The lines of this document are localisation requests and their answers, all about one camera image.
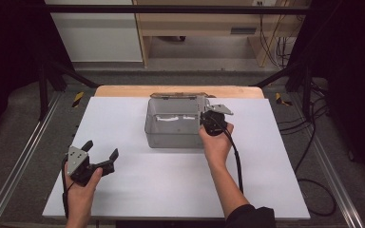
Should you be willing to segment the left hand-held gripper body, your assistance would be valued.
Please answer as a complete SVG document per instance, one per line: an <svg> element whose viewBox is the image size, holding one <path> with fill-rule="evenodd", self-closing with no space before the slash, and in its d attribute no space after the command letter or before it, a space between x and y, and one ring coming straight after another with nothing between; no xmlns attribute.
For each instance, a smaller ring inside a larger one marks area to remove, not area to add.
<svg viewBox="0 0 365 228"><path fill-rule="evenodd" d="M81 186L86 186L90 180L93 170L89 161L88 152L84 152L81 148L71 146L65 159L65 186L66 175Z"/></svg>

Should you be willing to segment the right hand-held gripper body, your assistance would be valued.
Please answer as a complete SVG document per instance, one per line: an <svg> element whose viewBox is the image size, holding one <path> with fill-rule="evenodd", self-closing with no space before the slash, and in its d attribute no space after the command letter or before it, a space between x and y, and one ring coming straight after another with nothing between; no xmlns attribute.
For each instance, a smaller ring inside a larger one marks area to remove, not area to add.
<svg viewBox="0 0 365 228"><path fill-rule="evenodd" d="M207 104L200 113L200 125L209 136L218 136L227 128L226 115L233 112L224 104Z"/></svg>

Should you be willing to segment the transparent grey box with lid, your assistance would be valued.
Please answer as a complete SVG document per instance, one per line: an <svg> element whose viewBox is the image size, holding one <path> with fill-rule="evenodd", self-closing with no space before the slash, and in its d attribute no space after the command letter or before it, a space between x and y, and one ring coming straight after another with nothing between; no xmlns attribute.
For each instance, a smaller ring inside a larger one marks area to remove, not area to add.
<svg viewBox="0 0 365 228"><path fill-rule="evenodd" d="M144 132L151 148L202 148L200 116L209 104L206 93L153 93L147 104Z"/></svg>

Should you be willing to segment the person's right hand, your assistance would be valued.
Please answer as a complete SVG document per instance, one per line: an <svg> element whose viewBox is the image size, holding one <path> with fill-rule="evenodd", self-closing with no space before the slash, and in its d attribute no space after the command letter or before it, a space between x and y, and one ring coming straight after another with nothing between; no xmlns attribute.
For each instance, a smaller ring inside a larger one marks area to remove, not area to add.
<svg viewBox="0 0 365 228"><path fill-rule="evenodd" d="M227 156L232 147L228 136L225 133L210 136L203 126L200 127L199 135L209 167L211 169L226 168Z"/></svg>

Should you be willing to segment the person's left hand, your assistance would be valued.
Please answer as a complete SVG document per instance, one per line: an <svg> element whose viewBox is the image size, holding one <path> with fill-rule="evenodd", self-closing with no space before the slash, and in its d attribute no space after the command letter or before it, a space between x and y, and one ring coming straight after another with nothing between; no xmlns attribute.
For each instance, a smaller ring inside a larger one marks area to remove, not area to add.
<svg viewBox="0 0 365 228"><path fill-rule="evenodd" d="M103 174L102 168L97 168L86 186L74 182L66 175L67 204L70 213L89 213L92 207L96 187Z"/></svg>

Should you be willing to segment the yellow black tape marker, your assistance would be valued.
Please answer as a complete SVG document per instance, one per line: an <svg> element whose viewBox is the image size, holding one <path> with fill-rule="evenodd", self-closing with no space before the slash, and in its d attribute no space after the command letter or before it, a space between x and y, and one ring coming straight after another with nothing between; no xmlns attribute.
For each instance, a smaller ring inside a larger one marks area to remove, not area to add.
<svg viewBox="0 0 365 228"><path fill-rule="evenodd" d="M84 96L84 92L78 92L73 100L72 107L77 107Z"/></svg>
<svg viewBox="0 0 365 228"><path fill-rule="evenodd" d="M276 103L278 105L286 105L286 106L293 105L293 103L290 102L290 101L283 101L282 98L281 98L281 96L280 96L280 93L276 93Z"/></svg>

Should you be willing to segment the wooden desk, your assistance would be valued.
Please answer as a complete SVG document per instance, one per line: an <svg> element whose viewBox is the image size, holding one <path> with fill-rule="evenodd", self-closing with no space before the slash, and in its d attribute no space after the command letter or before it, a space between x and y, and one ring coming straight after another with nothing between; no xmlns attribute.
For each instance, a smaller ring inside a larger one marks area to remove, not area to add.
<svg viewBox="0 0 365 228"><path fill-rule="evenodd" d="M132 0L135 6L256 7L256 0ZM263 0L264 7L308 7L312 0ZM278 37L295 37L302 26L300 15L138 13L143 37L155 36L244 36L256 60L264 67L273 55Z"/></svg>

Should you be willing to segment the black curtain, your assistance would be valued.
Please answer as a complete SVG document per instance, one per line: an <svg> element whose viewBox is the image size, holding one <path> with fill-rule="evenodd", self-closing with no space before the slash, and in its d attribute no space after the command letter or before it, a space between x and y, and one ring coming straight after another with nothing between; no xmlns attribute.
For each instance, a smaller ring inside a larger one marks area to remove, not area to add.
<svg viewBox="0 0 365 228"><path fill-rule="evenodd" d="M31 38L40 42L47 57L72 67L50 13L24 8L45 4L45 0L0 0L0 117L13 90L38 80L38 64L24 38L25 29L31 29Z"/></svg>
<svg viewBox="0 0 365 228"><path fill-rule="evenodd" d="M328 82L328 100L345 142L365 165L365 0L311 0L321 10L305 18L292 59L320 30L311 73Z"/></svg>

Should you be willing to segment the aluminium floor rail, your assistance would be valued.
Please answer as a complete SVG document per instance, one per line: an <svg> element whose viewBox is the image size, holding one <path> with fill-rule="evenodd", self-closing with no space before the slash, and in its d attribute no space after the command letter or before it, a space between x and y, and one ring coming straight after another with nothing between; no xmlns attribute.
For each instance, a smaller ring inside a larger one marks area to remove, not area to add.
<svg viewBox="0 0 365 228"><path fill-rule="evenodd" d="M53 113L55 112L58 102L62 98L62 92L54 92L50 102L48 103L47 114L40 120L34 127L25 147L23 148L19 158L17 159L15 165L10 171L3 187L0 189L0 218L10 201L10 198L20 181L29 160L32 157L38 143L40 142L48 124L51 120Z"/></svg>
<svg viewBox="0 0 365 228"><path fill-rule="evenodd" d="M337 171L331 163L318 136L314 136L313 145L318 163L328 181L338 208L349 228L365 228L362 219L342 183Z"/></svg>

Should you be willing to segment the black frame strut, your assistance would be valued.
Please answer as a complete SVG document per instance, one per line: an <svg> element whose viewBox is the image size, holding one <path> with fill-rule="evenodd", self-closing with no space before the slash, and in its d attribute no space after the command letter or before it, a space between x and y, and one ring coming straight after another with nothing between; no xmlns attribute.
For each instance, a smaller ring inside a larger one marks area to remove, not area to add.
<svg viewBox="0 0 365 228"><path fill-rule="evenodd" d="M274 81L288 77L285 88L289 92L298 91L299 87L302 86L302 106L301 111L307 121L311 121L311 90L312 90L312 76L308 65L304 61L295 61L286 68L274 73L272 76L256 83L255 86L262 88L270 85Z"/></svg>
<svg viewBox="0 0 365 228"><path fill-rule="evenodd" d="M90 88L98 88L100 85L90 81L84 76L77 73L70 67L61 65L57 62L45 62L38 67L39 92L40 92L40 117L42 121L48 114L48 84L53 86L55 91L65 91L67 83L63 76L67 75L74 80Z"/></svg>

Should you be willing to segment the black horizontal frame bar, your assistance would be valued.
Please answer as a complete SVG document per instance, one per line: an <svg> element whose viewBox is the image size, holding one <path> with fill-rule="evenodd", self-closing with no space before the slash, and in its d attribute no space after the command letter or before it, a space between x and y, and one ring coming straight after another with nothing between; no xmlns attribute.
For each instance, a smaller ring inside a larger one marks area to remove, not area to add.
<svg viewBox="0 0 365 228"><path fill-rule="evenodd" d="M169 5L45 5L49 12L63 13L198 13L198 14L308 14L307 7L223 7Z"/></svg>

